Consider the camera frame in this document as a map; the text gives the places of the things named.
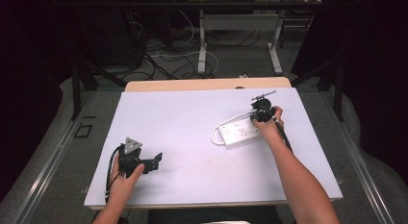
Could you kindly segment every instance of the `white table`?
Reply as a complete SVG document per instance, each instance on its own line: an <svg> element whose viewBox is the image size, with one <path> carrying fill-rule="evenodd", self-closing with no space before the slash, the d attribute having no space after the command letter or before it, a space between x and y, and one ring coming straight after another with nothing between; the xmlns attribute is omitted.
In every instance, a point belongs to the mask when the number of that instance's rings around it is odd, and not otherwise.
<svg viewBox="0 0 408 224"><path fill-rule="evenodd" d="M277 87L268 87L274 82ZM143 143L142 159L163 152L159 170L142 175L138 180L128 208L287 203L274 158L262 140L235 148L210 141L210 132L219 122L251 109L251 98L272 90L277 92L268 99L284 109L282 118L294 154L318 178L331 199L343 197L297 91L288 87L287 79L140 84L139 89L138 83L129 84L121 95L85 206L96 210L105 206L109 159L127 137ZM186 90L178 90L182 85ZM227 89L235 87L245 89Z"/></svg>
<svg viewBox="0 0 408 224"><path fill-rule="evenodd" d="M285 11L279 11L279 14L205 14L203 11L200 11L200 54L197 72L205 72L207 52L207 43L205 41L206 30L264 30L274 31L272 43L268 43L268 51L274 73L278 76L282 75L282 67L276 54L276 46L284 18Z"/></svg>

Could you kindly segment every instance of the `power outlet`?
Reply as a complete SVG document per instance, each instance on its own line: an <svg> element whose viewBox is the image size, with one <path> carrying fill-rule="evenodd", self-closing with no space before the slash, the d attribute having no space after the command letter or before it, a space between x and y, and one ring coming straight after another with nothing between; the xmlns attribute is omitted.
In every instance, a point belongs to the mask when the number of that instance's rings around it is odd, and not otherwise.
<svg viewBox="0 0 408 224"><path fill-rule="evenodd" d="M234 121L218 127L226 146L246 144L261 137L250 118Z"/></svg>

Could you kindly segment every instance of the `power strip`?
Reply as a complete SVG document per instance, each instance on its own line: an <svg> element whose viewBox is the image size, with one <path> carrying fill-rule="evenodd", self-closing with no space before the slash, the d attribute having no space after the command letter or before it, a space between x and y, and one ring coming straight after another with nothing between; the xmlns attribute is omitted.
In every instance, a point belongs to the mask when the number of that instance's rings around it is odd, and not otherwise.
<svg viewBox="0 0 408 224"><path fill-rule="evenodd" d="M252 124L249 117L221 125L218 129L226 146L250 143L261 137L261 133Z"/></svg>

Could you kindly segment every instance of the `gray floor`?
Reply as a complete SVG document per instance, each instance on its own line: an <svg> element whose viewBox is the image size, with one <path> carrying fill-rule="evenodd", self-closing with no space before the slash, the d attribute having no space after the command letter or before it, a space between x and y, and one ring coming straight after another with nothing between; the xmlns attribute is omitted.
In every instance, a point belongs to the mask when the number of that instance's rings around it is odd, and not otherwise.
<svg viewBox="0 0 408 224"><path fill-rule="evenodd" d="M237 44L251 31L216 32L209 42ZM294 79L291 74L293 61L306 31L291 30L285 33L282 49L278 56L284 69L283 76ZM245 43L256 39L255 33ZM258 41L250 46L209 45L208 63L215 69L216 78L236 78L242 74L248 77L274 77L269 60L266 42L268 33L261 33ZM179 40L176 45L185 48L194 47L191 42ZM195 46L191 53L197 51ZM162 51L150 52L152 56ZM189 56L196 60L197 55ZM188 63L186 60L165 62L154 58L158 65L169 72ZM144 64L138 71L152 72L150 64ZM183 77L192 72L188 64L174 76ZM126 81L141 80L142 74L133 74ZM155 73L155 80L166 77ZM95 212L84 207L86 189L93 176L94 168L106 134L109 131L115 106L123 88L116 87L104 78L97 77L100 89L88 92L83 89L83 113L70 121L72 115L72 97L70 80L61 84L64 99L47 134L20 175L8 196L0 205L1 223L90 223ZM343 223L408 223L408 189L395 172L358 148L360 126L351 102L344 99L344 123L338 123L333 116L331 106L332 90L320 93L316 89L317 79L311 79L298 87L299 94L316 129L319 141L339 179L344 199L335 201L336 211ZM75 137L81 126L91 126L88 138ZM288 206L279 206L279 213L285 223L291 223L293 217ZM145 223L148 211L126 211L131 223Z"/></svg>

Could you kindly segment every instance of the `person's left hand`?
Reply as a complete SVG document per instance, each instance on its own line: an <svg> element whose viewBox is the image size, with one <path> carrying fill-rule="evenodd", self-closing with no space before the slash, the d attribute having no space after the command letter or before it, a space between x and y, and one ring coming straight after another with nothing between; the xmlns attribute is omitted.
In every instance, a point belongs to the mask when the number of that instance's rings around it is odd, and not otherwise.
<svg viewBox="0 0 408 224"><path fill-rule="evenodd" d="M132 173L130 177L125 178L124 172L120 173L119 155L117 154L115 156L115 162L111 173L112 185L111 188L109 189L110 195L108 203L113 203L116 206L121 206L123 208L126 205L127 201L129 200L130 196L132 195L135 183L140 177L143 170L144 164L140 164L138 165L138 167L136 167L135 171Z"/></svg>

